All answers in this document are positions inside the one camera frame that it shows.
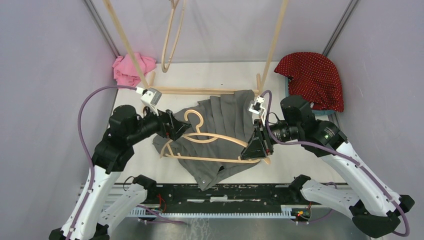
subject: fabric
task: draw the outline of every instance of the fabric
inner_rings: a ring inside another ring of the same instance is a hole
[[[141,56],[138,52],[134,52],[134,55],[144,76],[156,68],[156,60],[154,58]],[[118,85],[136,87],[141,82],[136,67],[128,54],[125,57],[118,56],[112,67],[113,78],[117,81]]]
[[[316,52],[295,52],[281,59],[274,72],[290,79],[288,92],[300,95],[313,110],[343,112],[342,81],[334,63]]]
[[[210,99],[197,102],[194,107],[185,108],[175,113],[175,118],[184,121],[184,113],[188,109],[198,111],[203,116],[202,133],[216,133],[233,137],[248,142],[253,134],[252,113],[248,111],[249,103],[255,97],[251,90],[236,91],[234,94],[223,94],[221,97],[211,96]],[[191,128],[185,133],[196,132],[199,118],[195,114],[188,115]],[[193,138],[206,140],[206,136],[194,136]],[[160,153],[167,142],[160,136],[153,139],[153,146]],[[195,143],[183,137],[173,141],[171,149],[174,154],[182,156],[206,157],[220,159],[237,159],[243,147],[224,139],[217,139],[211,143]],[[179,163],[194,177],[202,191],[212,187],[220,181],[235,175],[241,171],[255,166],[257,163],[227,163],[215,161],[199,161],[179,159]]]
[[[285,96],[288,97],[290,96],[289,93],[289,82],[290,79],[288,79],[287,77],[285,77]],[[330,110],[313,110],[312,109],[312,113],[318,117],[318,116],[327,116],[327,115],[331,115],[333,113],[335,113],[336,111],[330,109]]]

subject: white floor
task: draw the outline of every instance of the white floor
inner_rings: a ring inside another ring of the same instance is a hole
[[[283,114],[280,101],[286,96],[283,76],[274,73],[277,62],[272,62],[264,89],[272,91],[271,111],[280,119]],[[256,74],[262,74],[264,62],[215,62],[215,63],[173,63],[167,73],[156,69],[155,86],[167,87],[203,87],[228,89],[256,89]],[[197,101],[208,99],[207,95],[173,95],[164,94],[157,105],[158,109],[170,109],[178,112],[183,108],[197,105]],[[114,108],[120,105],[133,105],[142,114],[140,95],[135,91],[120,89],[116,96]],[[143,174],[158,183],[195,183],[194,178],[176,159],[164,157],[152,145],[154,136],[134,146],[135,155],[127,163],[118,179],[124,182],[129,176]],[[291,183],[300,174],[322,182],[344,183],[346,181],[326,163],[300,146],[274,146],[271,164],[263,161],[255,167],[233,175],[222,183]]]

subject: pink cloth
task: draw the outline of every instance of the pink cloth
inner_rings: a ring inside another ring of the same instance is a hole
[[[148,56],[141,56],[138,52],[134,52],[134,55],[144,76],[156,68],[156,59]],[[113,78],[117,81],[118,85],[136,87],[141,82],[133,61],[131,61],[128,54],[125,55],[125,57],[117,57],[112,67]]]

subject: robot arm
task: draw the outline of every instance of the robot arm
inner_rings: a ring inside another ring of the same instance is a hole
[[[114,204],[102,212],[112,186],[134,155],[133,145],[158,134],[177,140],[191,126],[175,119],[170,110],[156,109],[161,93],[153,88],[137,88],[146,105],[145,116],[137,114],[131,105],[118,106],[109,118],[110,127],[94,149],[91,158],[94,173],[90,172],[76,206],[62,228],[53,230],[49,240],[108,240],[111,232],[138,204],[145,201],[150,187],[156,182],[140,175]],[[92,188],[89,188],[94,174]]]
[[[263,102],[260,99],[259,104],[251,104],[249,110],[258,112],[258,109],[264,109]],[[300,175],[290,184],[295,196],[346,215],[370,237],[379,238],[394,232],[401,222],[396,205],[400,206],[402,213],[407,213],[414,200],[409,195],[397,194],[384,184],[358,156],[345,134],[334,123],[315,119],[309,102],[301,96],[286,97],[280,105],[284,120],[269,126],[255,120],[253,135],[241,158],[264,158],[273,154],[273,145],[277,143],[301,144],[335,169],[353,191],[334,189]],[[292,140],[299,142],[285,143]]]

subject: red polka dot cloth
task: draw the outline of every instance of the red polka dot cloth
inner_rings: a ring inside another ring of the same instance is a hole
[[[295,52],[281,59],[274,72],[290,79],[288,93],[313,103],[313,110],[343,112],[342,81],[334,63],[316,52]]]

